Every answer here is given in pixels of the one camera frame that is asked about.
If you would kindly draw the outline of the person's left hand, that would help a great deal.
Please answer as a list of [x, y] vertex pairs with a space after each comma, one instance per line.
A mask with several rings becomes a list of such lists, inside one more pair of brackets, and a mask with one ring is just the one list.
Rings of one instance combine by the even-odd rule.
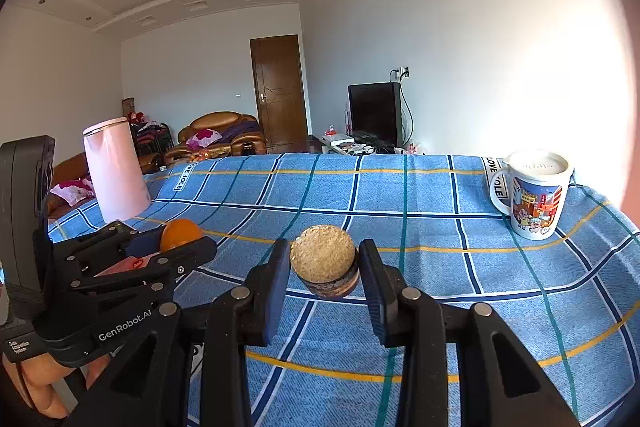
[[49, 353], [21, 363], [12, 363], [2, 355], [2, 366], [29, 410], [50, 418], [66, 418], [67, 407], [53, 384], [70, 375], [73, 369], [58, 364]]

